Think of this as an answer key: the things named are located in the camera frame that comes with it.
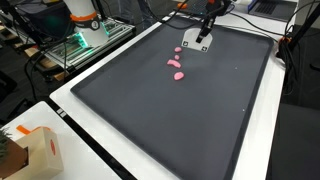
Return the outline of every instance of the black tray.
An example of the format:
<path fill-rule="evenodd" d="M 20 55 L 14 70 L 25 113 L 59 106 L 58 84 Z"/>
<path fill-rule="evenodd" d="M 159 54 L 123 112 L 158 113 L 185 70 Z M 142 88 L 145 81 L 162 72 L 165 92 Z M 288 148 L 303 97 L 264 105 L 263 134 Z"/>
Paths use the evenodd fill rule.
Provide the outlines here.
<path fill-rule="evenodd" d="M 273 42 L 216 26 L 207 53 L 184 48 L 169 67 L 183 34 L 160 26 L 72 92 L 179 178 L 231 179 Z"/>

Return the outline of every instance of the pink foam piece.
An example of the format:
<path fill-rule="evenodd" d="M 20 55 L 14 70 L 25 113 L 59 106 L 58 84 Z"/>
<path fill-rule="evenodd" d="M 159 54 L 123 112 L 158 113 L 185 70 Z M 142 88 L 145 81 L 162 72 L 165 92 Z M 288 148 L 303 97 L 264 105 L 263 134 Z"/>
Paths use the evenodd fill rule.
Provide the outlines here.
<path fill-rule="evenodd" d="M 182 48 L 181 47 L 176 47 L 175 49 L 174 49 L 174 52 L 181 52 L 182 51 Z"/>
<path fill-rule="evenodd" d="M 174 58 L 178 61 L 180 59 L 179 55 L 175 55 Z"/>
<path fill-rule="evenodd" d="M 176 74 L 174 74 L 174 80 L 176 80 L 176 81 L 179 81 L 183 77 L 184 77 L 183 72 L 177 72 Z"/>
<path fill-rule="evenodd" d="M 169 61 L 167 62 L 168 65 L 172 65 L 176 68 L 181 68 L 181 64 L 176 61 L 176 60 L 172 60 L 172 59 L 169 59 Z"/>

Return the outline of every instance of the black cable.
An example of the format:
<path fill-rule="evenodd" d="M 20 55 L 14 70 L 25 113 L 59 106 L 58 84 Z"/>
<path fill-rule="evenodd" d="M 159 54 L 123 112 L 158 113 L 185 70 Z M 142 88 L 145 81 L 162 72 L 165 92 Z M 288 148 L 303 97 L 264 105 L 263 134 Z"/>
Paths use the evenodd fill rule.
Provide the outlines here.
<path fill-rule="evenodd" d="M 66 42 L 64 42 L 63 43 L 64 44 L 64 46 L 65 46 L 65 52 L 64 52 L 64 67 L 63 67 L 63 70 L 64 70 L 64 74 L 66 73 L 66 63 L 67 63 L 67 48 L 66 48 Z M 35 67 L 36 67 L 36 65 L 40 62 L 40 60 L 42 60 L 41 59 L 41 57 L 43 57 L 46 53 L 48 53 L 48 51 L 50 51 L 52 48 L 54 48 L 56 46 L 56 44 L 55 45 L 52 45 L 51 47 L 49 47 L 48 49 L 46 49 L 43 53 L 42 53 L 42 55 L 41 56 L 39 56 L 39 58 L 34 62 L 34 64 L 33 64 L 33 66 L 32 66 L 32 68 L 31 68 L 31 70 L 30 70 L 30 78 L 31 78 L 31 83 L 32 83 L 32 85 L 34 86 L 34 82 L 33 82 L 33 76 L 32 76 L 32 74 L 33 74 L 33 71 L 34 71 L 34 69 L 35 69 Z"/>
<path fill-rule="evenodd" d="M 300 74 L 299 65 L 297 67 L 293 60 L 292 52 L 289 49 L 288 42 L 288 39 L 285 38 L 279 42 L 279 55 L 286 67 L 283 86 L 284 95 L 288 95 L 293 91 L 294 84 L 298 82 L 298 77 Z"/>
<path fill-rule="evenodd" d="M 112 21 L 114 21 L 116 24 L 126 24 L 126 23 L 123 23 L 123 22 L 118 22 L 118 21 L 116 21 L 115 19 L 113 19 L 113 18 L 115 18 L 115 16 L 112 15 L 112 12 L 111 12 L 111 8 L 110 8 L 109 3 L 108 3 L 106 0 L 103 0 L 103 2 L 107 5 L 108 11 L 109 11 L 109 16 L 111 17 L 110 19 L 111 19 Z M 134 23 L 134 24 L 132 24 L 132 25 L 133 25 L 133 26 L 137 26 L 137 25 L 142 24 L 143 22 L 144 22 L 144 21 L 140 21 L 140 22 Z"/>
<path fill-rule="evenodd" d="M 289 20 L 288 20 L 288 22 L 287 22 L 287 24 L 286 24 L 285 31 L 284 31 L 284 33 L 285 33 L 284 37 L 285 37 L 285 38 L 287 38 L 287 34 L 286 34 L 286 33 L 288 32 L 288 25 L 289 25 L 289 23 L 291 22 L 292 18 L 293 18 L 299 11 L 301 11 L 301 9 L 309 6 L 310 4 L 315 4 L 315 3 L 320 3 L 320 1 L 313 1 L 313 2 L 310 2 L 310 3 L 307 3 L 307 4 L 303 5 L 303 6 L 301 6 L 299 9 L 297 9 L 297 10 L 290 16 L 290 18 L 289 18 Z"/>
<path fill-rule="evenodd" d="M 293 31 L 293 27 L 294 27 L 294 25 L 291 25 L 291 26 L 289 27 L 289 29 L 287 30 L 287 33 L 286 33 L 286 34 L 289 33 L 290 29 L 292 29 L 292 31 Z"/>
<path fill-rule="evenodd" d="M 32 61 L 32 59 L 38 54 L 38 53 L 41 53 L 41 51 L 33 54 L 29 59 L 28 61 L 26 62 L 26 64 L 24 65 L 24 73 L 26 74 L 27 78 L 28 78 L 28 81 L 31 85 L 31 91 L 32 91 L 32 96 L 33 96 L 33 99 L 35 102 L 38 102 L 38 99 L 37 99 L 37 96 L 36 96 L 36 91 L 35 91 L 35 87 L 34 87 L 34 84 L 32 82 L 32 79 L 31 77 L 29 76 L 29 73 L 28 73 L 28 65 L 29 63 Z"/>
<path fill-rule="evenodd" d="M 30 79 L 31 79 L 31 81 L 30 81 L 30 84 L 31 84 L 31 86 L 35 89 L 35 90 L 37 90 L 38 92 L 40 92 L 40 93 L 43 93 L 43 94 L 45 94 L 44 92 L 42 92 L 36 85 L 35 85 L 35 83 L 34 83 L 34 81 L 33 81 L 33 71 L 34 71 L 34 68 L 35 68 L 35 65 L 37 64 L 37 63 L 39 63 L 39 61 L 41 61 L 42 60 L 42 57 L 47 53 L 48 51 L 46 50 L 46 51 L 44 51 L 44 52 L 42 52 L 42 54 L 40 54 L 39 56 L 38 56 L 38 58 L 34 61 L 34 64 L 33 64 L 33 66 L 32 66 L 32 68 L 31 68 L 31 70 L 30 70 Z"/>
<path fill-rule="evenodd" d="M 316 0 L 313 0 L 313 1 L 312 1 L 312 4 L 311 4 L 311 6 L 310 6 L 310 8 L 309 8 L 309 10 L 308 10 L 307 16 L 306 16 L 306 20 L 308 19 L 309 15 L 310 15 L 310 12 L 311 12 L 311 10 L 312 10 L 312 8 L 313 8 L 313 5 L 314 5 L 315 1 L 316 1 Z"/>
<path fill-rule="evenodd" d="M 28 43 L 29 43 L 29 38 L 30 38 L 30 36 L 27 37 L 25 44 L 28 44 Z"/>
<path fill-rule="evenodd" d="M 170 21 L 177 15 L 178 12 L 180 12 L 181 8 L 182 8 L 188 1 L 189 1 L 189 0 L 185 0 L 185 1 L 180 5 L 180 7 L 178 8 L 178 10 L 176 10 L 176 11 L 173 13 L 173 15 L 172 15 L 171 17 L 169 17 L 169 19 L 167 19 L 167 20 L 159 19 L 159 18 L 152 12 L 152 10 L 151 10 L 151 8 L 150 8 L 147 0 L 144 0 L 144 3 L 145 3 L 145 5 L 146 5 L 146 7 L 147 7 L 148 13 L 152 16 L 152 18 L 154 18 L 157 22 L 160 22 L 161 24 L 166 24 L 166 23 L 170 22 Z"/>
<path fill-rule="evenodd" d="M 173 13 L 173 15 L 170 16 L 169 19 L 167 19 L 167 20 L 159 19 L 159 18 L 152 12 L 152 10 L 150 9 L 149 5 L 147 6 L 147 11 L 148 11 L 148 13 L 152 16 L 153 19 L 155 19 L 157 22 L 159 22 L 159 23 L 161 23 L 161 24 L 165 24 L 165 25 L 167 25 L 167 26 L 169 26 L 169 27 L 171 27 L 171 28 L 173 28 L 173 29 L 177 29 L 177 30 L 186 30 L 186 29 L 189 29 L 189 28 L 191 28 L 192 26 L 195 26 L 196 24 L 200 23 L 200 22 L 203 20 L 203 18 L 201 18 L 200 20 L 196 21 L 195 23 L 190 24 L 190 25 L 185 26 L 185 27 L 173 26 L 173 25 L 169 24 L 168 22 L 169 22 L 170 20 L 172 20 L 172 18 L 173 18 L 174 16 L 176 16 L 176 14 L 180 11 L 181 7 L 182 7 L 186 2 L 188 2 L 188 1 L 189 1 L 189 0 L 185 0 L 185 1 L 181 4 L 181 6 L 179 7 L 179 9 L 178 9 L 177 11 L 175 11 L 175 13 Z"/>
<path fill-rule="evenodd" d="M 67 73 L 67 45 L 66 43 L 64 44 L 64 63 L 63 63 L 63 82 L 66 82 L 66 73 Z"/>
<path fill-rule="evenodd" d="M 19 37 L 20 41 L 22 41 L 21 36 L 19 34 L 18 28 L 16 26 L 15 20 L 12 19 L 12 26 L 14 27 L 14 29 L 16 30 L 17 36 Z"/>
<path fill-rule="evenodd" d="M 233 16 L 236 16 L 236 17 L 238 17 L 238 18 L 241 18 L 241 19 L 243 19 L 244 21 L 246 21 L 247 23 L 249 23 L 251 26 L 253 26 L 253 27 L 255 27 L 255 28 L 257 28 L 257 29 L 259 29 L 259 30 L 261 30 L 261 31 L 264 31 L 264 32 L 267 32 L 267 33 L 270 33 L 270 34 L 274 34 L 274 35 L 279 35 L 279 36 L 283 36 L 283 34 L 280 34 L 280 33 L 276 33 L 276 32 L 272 32 L 272 31 L 268 31 L 268 30 L 265 30 L 265 29 L 263 29 L 263 28 L 261 28 L 261 27 L 258 27 L 258 26 L 256 26 L 256 25 L 254 25 L 252 22 L 250 22 L 248 19 L 246 19 L 246 18 L 244 18 L 244 17 L 242 17 L 242 16 L 240 16 L 240 15 L 237 15 L 237 14 L 234 14 L 234 13 L 229 13 L 230 15 L 233 15 Z"/>
<path fill-rule="evenodd" d="M 243 28 L 243 27 L 237 27 L 237 26 L 227 26 L 227 25 L 221 25 L 222 27 L 227 27 L 227 28 L 235 28 L 235 29 L 242 29 L 242 30 L 247 30 L 247 31 L 252 31 L 252 32 L 256 32 L 256 33 L 260 33 L 265 35 L 266 37 L 272 39 L 274 42 L 278 43 L 278 41 L 276 39 L 274 39 L 273 37 L 269 36 L 268 34 L 261 32 L 261 31 L 256 31 L 256 30 L 252 30 L 252 29 L 247 29 L 247 28 Z"/>
<path fill-rule="evenodd" d="M 224 15 L 231 13 L 234 10 L 234 8 L 236 7 L 234 4 L 230 4 L 230 6 L 231 6 L 230 10 L 227 11 Z"/>

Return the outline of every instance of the desk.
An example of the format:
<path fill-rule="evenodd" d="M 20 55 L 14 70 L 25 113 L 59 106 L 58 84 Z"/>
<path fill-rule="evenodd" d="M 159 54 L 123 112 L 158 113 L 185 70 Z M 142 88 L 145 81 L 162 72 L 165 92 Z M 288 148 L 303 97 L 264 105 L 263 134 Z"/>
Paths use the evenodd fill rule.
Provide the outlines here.
<path fill-rule="evenodd" d="M 283 22 L 250 16 L 241 12 L 235 13 L 267 30 L 284 32 L 285 23 Z M 232 15 L 217 18 L 216 24 L 254 29 L 242 19 Z M 70 89 L 160 25 L 156 23 L 50 95 L 55 103 L 139 180 L 178 178 L 89 109 L 70 92 Z M 274 56 L 276 49 L 276 47 L 273 49 L 269 57 L 260 84 L 234 172 L 234 180 L 262 180 L 266 176 L 285 73 L 281 61 Z"/>
<path fill-rule="evenodd" d="M 47 126 L 57 134 L 64 171 L 52 180 L 121 179 L 45 102 L 4 126 L 13 140 L 24 136 L 15 129 L 18 125 L 27 129 Z"/>

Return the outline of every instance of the box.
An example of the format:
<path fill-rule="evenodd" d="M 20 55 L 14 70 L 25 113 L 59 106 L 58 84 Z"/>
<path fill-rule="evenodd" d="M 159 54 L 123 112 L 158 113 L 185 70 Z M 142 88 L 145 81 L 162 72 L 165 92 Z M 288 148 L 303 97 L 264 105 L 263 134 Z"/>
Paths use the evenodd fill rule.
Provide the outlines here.
<path fill-rule="evenodd" d="M 5 180 L 49 180 L 63 171 L 57 135 L 39 128 L 16 141 L 28 149 L 28 165 Z"/>

